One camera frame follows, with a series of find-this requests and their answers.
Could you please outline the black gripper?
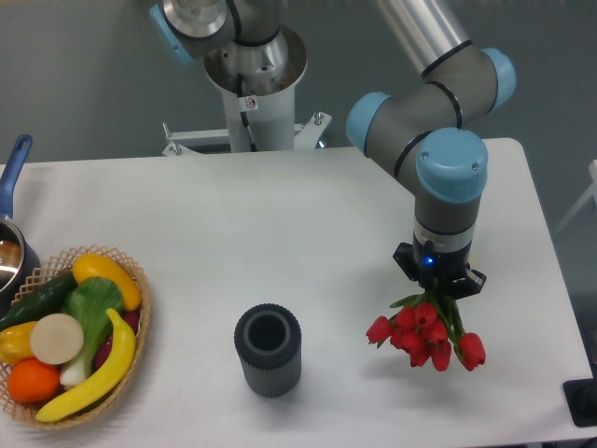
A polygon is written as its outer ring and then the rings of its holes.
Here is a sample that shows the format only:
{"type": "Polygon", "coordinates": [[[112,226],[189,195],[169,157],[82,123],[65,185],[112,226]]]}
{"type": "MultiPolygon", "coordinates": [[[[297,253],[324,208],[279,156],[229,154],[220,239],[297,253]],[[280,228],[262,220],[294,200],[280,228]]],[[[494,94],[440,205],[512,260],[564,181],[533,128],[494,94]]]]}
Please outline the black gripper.
{"type": "Polygon", "coordinates": [[[393,258],[410,281],[425,290],[438,289],[440,296],[455,300],[479,294],[487,276],[470,267],[468,257],[472,244],[452,252],[439,252],[431,242],[401,243],[393,258]]]}

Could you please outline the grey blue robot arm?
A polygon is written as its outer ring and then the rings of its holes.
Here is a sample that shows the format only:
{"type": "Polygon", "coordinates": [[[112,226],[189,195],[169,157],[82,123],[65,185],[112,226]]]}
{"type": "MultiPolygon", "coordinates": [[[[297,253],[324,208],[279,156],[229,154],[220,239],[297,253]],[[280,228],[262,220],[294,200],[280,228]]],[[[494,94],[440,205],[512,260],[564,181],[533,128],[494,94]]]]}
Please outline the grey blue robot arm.
{"type": "MultiPolygon", "coordinates": [[[[468,261],[488,151],[465,129],[516,88],[501,51],[478,49],[442,1],[381,1],[379,10],[423,85],[398,101],[372,92],[346,120],[350,142],[415,200],[412,240],[396,263],[426,289],[461,299],[486,277],[468,261]]],[[[235,152],[295,149],[295,93],[307,66],[301,38],[275,1],[159,1],[150,19],[181,63],[202,60],[221,92],[235,152]]]]}

